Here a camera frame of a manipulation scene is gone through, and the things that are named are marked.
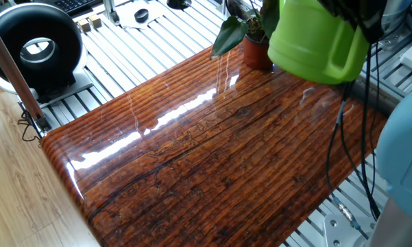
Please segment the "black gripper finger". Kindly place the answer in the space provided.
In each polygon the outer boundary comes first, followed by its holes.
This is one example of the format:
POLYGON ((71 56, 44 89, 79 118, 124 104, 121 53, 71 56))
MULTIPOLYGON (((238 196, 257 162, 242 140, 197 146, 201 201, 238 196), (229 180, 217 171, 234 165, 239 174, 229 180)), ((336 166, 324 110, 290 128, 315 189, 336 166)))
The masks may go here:
POLYGON ((357 23, 369 44, 383 37, 382 18, 387 0, 357 0, 357 23))

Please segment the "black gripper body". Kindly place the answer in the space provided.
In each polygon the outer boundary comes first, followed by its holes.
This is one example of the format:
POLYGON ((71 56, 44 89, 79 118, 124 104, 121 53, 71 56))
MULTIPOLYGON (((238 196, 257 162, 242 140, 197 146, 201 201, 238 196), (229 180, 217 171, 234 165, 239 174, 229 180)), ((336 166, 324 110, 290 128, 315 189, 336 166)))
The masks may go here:
POLYGON ((317 0, 334 17, 341 17, 344 21, 354 21, 356 18, 357 3, 354 0, 317 0))

